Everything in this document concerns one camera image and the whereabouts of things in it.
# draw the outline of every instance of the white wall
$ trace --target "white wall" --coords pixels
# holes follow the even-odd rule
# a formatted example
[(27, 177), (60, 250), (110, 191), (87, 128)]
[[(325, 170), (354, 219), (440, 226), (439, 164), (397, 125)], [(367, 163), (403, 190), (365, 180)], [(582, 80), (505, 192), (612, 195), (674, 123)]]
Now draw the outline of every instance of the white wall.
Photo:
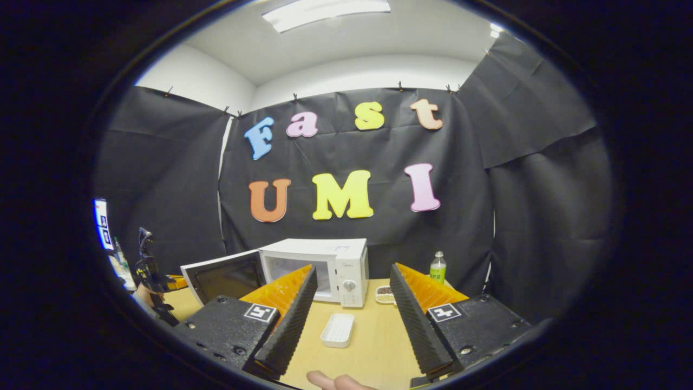
[(255, 85), (215, 58), (181, 44), (161, 57), (135, 85), (199, 101), (229, 112), (250, 111)]
[(287, 74), (260, 85), (249, 111), (335, 91), (403, 87), (457, 89), (477, 66), (474, 62), (429, 56), (372, 56), (335, 61)]

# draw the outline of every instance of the yellow letter m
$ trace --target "yellow letter m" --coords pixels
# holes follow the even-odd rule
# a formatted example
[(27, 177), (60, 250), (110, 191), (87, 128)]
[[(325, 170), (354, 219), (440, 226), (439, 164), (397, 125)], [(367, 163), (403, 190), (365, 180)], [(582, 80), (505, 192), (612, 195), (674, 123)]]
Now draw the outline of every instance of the yellow letter m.
[(337, 218), (342, 218), (347, 203), (350, 203), (349, 211), (346, 212), (349, 218), (367, 218), (373, 215), (373, 209), (368, 204), (368, 179), (370, 177), (371, 173), (368, 171), (353, 171), (346, 178), (344, 188), (340, 188), (330, 173), (313, 176), (313, 183), (317, 187), (317, 207), (313, 213), (313, 218), (332, 218), (332, 213), (327, 208), (328, 202)]

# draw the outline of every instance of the table surface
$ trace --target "table surface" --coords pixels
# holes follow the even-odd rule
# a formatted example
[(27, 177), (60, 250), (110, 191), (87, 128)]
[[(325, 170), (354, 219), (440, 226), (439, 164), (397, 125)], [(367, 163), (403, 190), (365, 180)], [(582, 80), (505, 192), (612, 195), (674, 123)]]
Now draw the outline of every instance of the table surface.
[[(412, 378), (423, 376), (397, 307), (376, 302), (376, 288), (383, 285), (389, 285), (389, 279), (369, 280), (363, 308), (314, 301), (296, 351), (280, 381), (301, 389), (318, 389), (306, 379), (306, 373), (320, 370), (330, 378), (349, 374), (376, 389), (409, 389)], [(189, 288), (166, 293), (165, 300), (174, 307), (172, 313), (179, 321), (201, 308)], [(330, 348), (320, 340), (334, 313), (355, 317), (351, 343), (346, 348)]]

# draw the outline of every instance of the pink letter i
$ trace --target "pink letter i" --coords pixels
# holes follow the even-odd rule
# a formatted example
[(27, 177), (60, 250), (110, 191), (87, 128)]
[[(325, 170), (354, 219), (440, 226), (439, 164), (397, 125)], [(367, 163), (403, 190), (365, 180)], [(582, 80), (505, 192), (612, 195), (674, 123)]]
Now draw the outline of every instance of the pink letter i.
[(404, 168), (404, 172), (412, 178), (413, 212), (435, 210), (440, 207), (440, 201), (433, 196), (433, 188), (431, 188), (429, 173), (432, 169), (431, 164), (414, 164)]

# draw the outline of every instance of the orange letter u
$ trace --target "orange letter u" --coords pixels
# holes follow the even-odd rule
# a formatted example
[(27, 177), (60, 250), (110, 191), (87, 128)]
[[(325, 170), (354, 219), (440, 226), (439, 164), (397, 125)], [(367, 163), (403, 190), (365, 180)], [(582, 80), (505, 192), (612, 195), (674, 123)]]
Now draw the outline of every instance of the orange letter u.
[(277, 189), (277, 206), (272, 211), (265, 209), (265, 188), (270, 184), (266, 181), (254, 181), (250, 188), (250, 212), (260, 222), (277, 222), (286, 214), (286, 188), (291, 184), (289, 179), (276, 179), (272, 182)]

